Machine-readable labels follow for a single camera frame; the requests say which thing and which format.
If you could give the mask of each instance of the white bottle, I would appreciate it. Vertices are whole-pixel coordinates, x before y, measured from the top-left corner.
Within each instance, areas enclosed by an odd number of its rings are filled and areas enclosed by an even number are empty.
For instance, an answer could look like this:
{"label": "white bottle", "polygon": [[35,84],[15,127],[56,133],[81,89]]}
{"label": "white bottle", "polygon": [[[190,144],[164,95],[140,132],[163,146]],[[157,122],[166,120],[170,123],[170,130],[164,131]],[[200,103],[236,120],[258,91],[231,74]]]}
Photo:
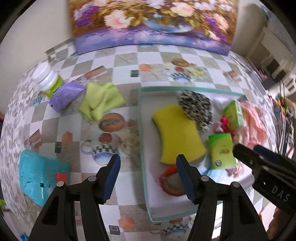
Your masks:
{"label": "white bottle", "polygon": [[32,79],[38,84],[40,90],[49,98],[63,85],[62,78],[54,71],[48,61],[38,65],[32,75]]}

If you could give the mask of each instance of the green cloth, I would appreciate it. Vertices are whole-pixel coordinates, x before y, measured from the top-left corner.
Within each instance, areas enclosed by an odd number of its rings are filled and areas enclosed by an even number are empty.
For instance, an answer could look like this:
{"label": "green cloth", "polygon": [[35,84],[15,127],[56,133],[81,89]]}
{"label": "green cloth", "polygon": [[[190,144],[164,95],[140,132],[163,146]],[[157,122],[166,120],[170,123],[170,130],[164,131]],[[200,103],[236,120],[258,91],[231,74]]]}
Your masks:
{"label": "green cloth", "polygon": [[90,82],[87,84],[84,100],[78,110],[87,121],[99,121],[105,112],[125,103],[114,84],[107,82],[100,86]]}

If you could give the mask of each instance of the green and yellow box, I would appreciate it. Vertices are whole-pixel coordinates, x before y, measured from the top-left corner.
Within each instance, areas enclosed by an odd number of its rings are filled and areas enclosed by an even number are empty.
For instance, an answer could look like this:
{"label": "green and yellow box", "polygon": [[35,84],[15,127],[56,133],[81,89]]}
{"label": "green and yellow box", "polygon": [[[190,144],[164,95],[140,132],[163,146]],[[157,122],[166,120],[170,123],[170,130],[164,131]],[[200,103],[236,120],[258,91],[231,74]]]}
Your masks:
{"label": "green and yellow box", "polygon": [[228,118],[228,127],[231,130],[244,125],[242,108],[237,100],[234,100],[225,108],[224,116]]}
{"label": "green and yellow box", "polygon": [[230,133],[219,133],[209,136],[212,169],[223,169],[236,165],[233,156],[233,142]]}

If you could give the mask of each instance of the white wall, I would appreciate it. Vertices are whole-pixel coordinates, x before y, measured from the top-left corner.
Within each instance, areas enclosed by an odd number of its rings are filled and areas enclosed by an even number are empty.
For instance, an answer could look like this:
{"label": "white wall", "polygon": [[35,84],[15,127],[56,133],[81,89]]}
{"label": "white wall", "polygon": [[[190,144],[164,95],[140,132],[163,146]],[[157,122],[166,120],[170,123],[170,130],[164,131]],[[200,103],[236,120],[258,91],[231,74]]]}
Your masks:
{"label": "white wall", "polygon": [[[245,55],[264,24],[258,0],[240,0],[232,50]],[[67,0],[37,0],[0,45],[0,111],[5,112],[22,74],[46,58],[44,52],[72,37]]]}

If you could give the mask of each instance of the painting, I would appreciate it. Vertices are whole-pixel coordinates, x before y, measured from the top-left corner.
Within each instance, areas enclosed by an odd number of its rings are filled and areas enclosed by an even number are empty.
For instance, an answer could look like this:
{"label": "painting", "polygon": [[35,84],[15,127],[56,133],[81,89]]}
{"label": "painting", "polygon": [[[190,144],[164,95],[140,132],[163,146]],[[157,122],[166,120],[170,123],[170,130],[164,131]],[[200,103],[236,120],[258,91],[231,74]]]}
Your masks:
{"label": "painting", "polygon": [[69,0],[78,54],[121,45],[173,44],[227,55],[238,0]]}

